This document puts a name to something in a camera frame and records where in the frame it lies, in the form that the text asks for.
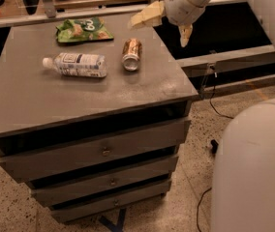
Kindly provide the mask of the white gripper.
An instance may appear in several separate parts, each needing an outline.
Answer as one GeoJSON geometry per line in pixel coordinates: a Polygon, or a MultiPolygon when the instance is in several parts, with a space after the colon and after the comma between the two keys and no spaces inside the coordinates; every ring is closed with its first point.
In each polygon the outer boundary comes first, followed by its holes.
{"type": "Polygon", "coordinates": [[[130,19],[130,27],[156,27],[162,24],[165,15],[168,21],[179,26],[180,44],[185,47],[193,32],[193,23],[204,13],[208,0],[155,1],[130,19]]]}

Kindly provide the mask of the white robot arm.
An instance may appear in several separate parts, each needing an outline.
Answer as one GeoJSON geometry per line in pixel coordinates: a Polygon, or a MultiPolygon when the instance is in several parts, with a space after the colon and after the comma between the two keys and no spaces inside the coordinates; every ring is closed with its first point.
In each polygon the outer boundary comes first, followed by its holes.
{"type": "MultiPolygon", "coordinates": [[[[162,16],[190,25],[209,1],[164,0],[129,25],[159,25],[162,16]]],[[[275,47],[275,0],[247,2],[275,47]]],[[[210,232],[275,232],[275,99],[243,110],[224,130],[213,170],[210,232]]]]}

